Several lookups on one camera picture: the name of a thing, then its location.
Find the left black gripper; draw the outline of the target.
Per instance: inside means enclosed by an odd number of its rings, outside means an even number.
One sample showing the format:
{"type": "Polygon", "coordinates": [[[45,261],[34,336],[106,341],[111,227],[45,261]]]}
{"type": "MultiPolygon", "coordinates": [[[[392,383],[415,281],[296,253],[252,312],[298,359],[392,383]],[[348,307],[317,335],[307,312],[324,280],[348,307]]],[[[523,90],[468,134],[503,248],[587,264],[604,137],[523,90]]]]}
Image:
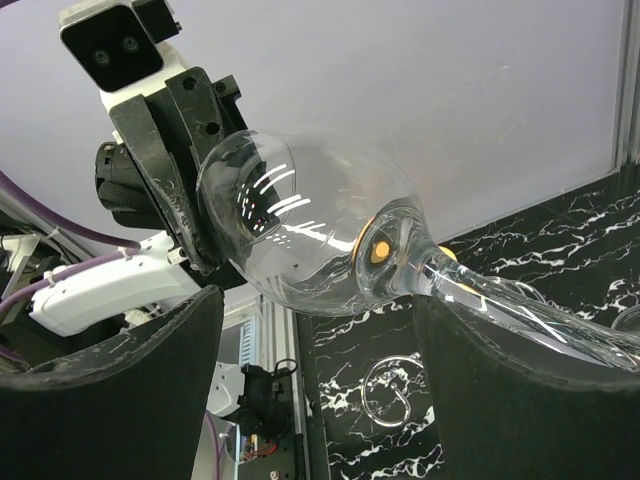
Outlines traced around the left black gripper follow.
{"type": "Polygon", "coordinates": [[[197,219],[193,192],[180,165],[200,165],[231,134],[247,128],[232,75],[211,80],[191,67],[147,96],[136,95],[109,111],[145,187],[193,269],[210,275],[219,266],[215,246],[197,219]]]}

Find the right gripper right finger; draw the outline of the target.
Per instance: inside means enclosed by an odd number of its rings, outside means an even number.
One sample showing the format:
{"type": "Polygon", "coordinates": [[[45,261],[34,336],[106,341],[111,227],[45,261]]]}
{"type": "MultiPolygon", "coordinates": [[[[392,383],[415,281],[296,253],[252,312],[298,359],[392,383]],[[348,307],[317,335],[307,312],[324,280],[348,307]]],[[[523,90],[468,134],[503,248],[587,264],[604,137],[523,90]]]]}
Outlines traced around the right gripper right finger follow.
{"type": "Polygon", "coordinates": [[[413,322],[448,478],[638,478],[638,375],[426,296],[413,322]]]}

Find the clear wine glass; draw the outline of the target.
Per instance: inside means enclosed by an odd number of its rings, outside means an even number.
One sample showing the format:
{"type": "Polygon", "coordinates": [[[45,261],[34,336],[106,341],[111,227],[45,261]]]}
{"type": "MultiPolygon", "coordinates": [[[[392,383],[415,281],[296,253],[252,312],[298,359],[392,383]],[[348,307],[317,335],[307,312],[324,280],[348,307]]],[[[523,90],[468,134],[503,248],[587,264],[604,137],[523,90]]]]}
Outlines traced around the clear wine glass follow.
{"type": "Polygon", "coordinates": [[[497,284],[431,238],[398,163],[327,132],[235,133],[196,182],[226,259],[289,309],[346,316],[398,297],[427,296],[554,352],[627,372],[637,337],[597,326],[497,284]]]}

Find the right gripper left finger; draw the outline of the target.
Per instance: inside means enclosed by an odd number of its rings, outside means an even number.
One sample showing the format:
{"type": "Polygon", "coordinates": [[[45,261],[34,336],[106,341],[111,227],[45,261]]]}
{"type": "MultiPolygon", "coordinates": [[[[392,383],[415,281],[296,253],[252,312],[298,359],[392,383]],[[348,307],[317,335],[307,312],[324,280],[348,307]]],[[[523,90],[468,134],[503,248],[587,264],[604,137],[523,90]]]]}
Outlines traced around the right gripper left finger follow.
{"type": "Polygon", "coordinates": [[[209,286],[108,340],[2,374],[2,478],[190,478],[223,316],[209,286]]]}

